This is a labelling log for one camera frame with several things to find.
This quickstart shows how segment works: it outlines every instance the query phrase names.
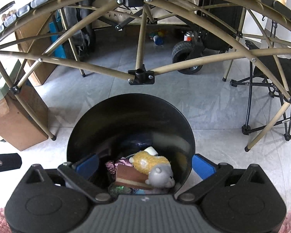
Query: black bucket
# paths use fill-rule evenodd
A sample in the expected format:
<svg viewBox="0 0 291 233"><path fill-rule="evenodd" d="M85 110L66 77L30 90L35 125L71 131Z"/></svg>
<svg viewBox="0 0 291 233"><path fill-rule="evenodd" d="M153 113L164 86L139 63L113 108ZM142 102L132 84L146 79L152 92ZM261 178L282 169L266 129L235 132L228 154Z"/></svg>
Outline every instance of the black bucket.
<svg viewBox="0 0 291 233"><path fill-rule="evenodd" d="M195 154L192 129L183 114L163 99L146 94L123 94L106 99L87 111L74 127L67 160L75 163L95 153L99 167L90 178L106 189L105 163L152 146L171 163L176 192L191 172Z"/></svg>

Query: tile floor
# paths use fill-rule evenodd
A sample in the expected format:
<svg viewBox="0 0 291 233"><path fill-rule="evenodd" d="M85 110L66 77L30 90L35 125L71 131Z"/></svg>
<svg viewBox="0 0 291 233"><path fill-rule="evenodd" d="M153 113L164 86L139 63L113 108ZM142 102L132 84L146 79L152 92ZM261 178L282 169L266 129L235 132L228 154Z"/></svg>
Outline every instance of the tile floor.
<svg viewBox="0 0 291 233"><path fill-rule="evenodd" d="M123 39L116 34L105 38L103 32L97 35L97 50L88 62L125 72L133 69L137 38ZM171 50L176 42L170 38L163 46L155 46L153 41L147 40L144 58L147 69L170 64ZM250 163L260 164L291 210L291 141L285 141L284 129L279 126L250 152L244 151L248 141L256 135L244 136L240 129L245 122L248 88L231 87L229 81L247 77L249 63L246 59L235 60L224 83L222 76L226 66L227 62L204 65L195 75L171 72L156 77L154 85L146 86L130 86L126 81L94 73L82 78L77 69L58 66L46 83L36 88L49 107L49 126L57 140L47 140L19 152L22 167L0 173L0 207L5 206L31 164L56 168L65 162L70 133L89 108L114 95L142 92L165 99L185 115L194 132L196 152L215 163L227 162L235 168L246 168ZM279 106L278 99L268 96L267 88L254 88L251 127L265 125ZM18 151L8 143L0 142L0 153L12 152ZM199 181L192 172L181 191Z"/></svg>

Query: can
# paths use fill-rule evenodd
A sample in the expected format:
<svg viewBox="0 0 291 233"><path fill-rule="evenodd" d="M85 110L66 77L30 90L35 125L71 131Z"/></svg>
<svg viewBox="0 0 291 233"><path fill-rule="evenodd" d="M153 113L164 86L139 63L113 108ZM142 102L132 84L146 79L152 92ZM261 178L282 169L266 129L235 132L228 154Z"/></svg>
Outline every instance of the can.
<svg viewBox="0 0 291 233"><path fill-rule="evenodd" d="M187 31L184 34L184 41L191 41L194 38L194 32L192 31Z"/></svg>

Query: folding chair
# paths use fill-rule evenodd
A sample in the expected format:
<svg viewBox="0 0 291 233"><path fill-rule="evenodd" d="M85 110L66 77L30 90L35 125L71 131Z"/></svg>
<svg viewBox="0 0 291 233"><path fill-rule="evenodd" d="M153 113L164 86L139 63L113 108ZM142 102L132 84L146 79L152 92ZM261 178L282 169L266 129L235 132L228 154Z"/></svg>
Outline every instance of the folding chair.
<svg viewBox="0 0 291 233"><path fill-rule="evenodd" d="M253 49L259 49L252 41L246 40L246 46L249 48L249 50ZM282 83L282 79L278 70L278 67L276 65L275 59L273 56L264 56L259 57L261 62L274 74L274 76ZM291 59L285 59L285 58L279 58L282 69L284 71L284 74L286 76L286 80L289 86L289 89L291 91ZM253 82L253 78L262 78L261 83ZM252 62L250 61L250 75L247 78L244 78L242 80L236 81L231 80L230 84L232 87L237 87L238 85L244 85L249 86L249 98L248 98L248 108L247 108L247 116L246 116L246 123L241 127L241 131L244 135L249 135L252 132L263 130L265 126L261 126L258 128L251 129L249 126L249 117L250 117L250 109L251 109L251 100L252 100L252 88L253 86L258 87L268 87L269 90L269 96L272 98L279 98L281 106L284 104L284 97L282 93L278 90L278 88L268 81L268 77L261 72L261 70L257 67L253 69ZM284 124L285 126L285 134L284 137L286 141L289 141L291 139L291 111L290 111L290 117L286 117L286 113L283 113L283 119L277 121L274 126L277 126L279 124Z"/></svg>

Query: plush sheep toy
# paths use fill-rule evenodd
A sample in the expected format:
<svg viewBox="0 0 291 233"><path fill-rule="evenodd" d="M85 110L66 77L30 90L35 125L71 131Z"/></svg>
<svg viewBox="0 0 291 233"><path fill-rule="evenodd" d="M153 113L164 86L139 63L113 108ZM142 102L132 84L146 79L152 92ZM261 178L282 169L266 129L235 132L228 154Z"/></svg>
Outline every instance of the plush sheep toy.
<svg viewBox="0 0 291 233"><path fill-rule="evenodd" d="M168 159L163 156L152 156L148 152L137 152L129 159L133 167L146 175L146 184L154 188L171 188L175 185L173 172Z"/></svg>

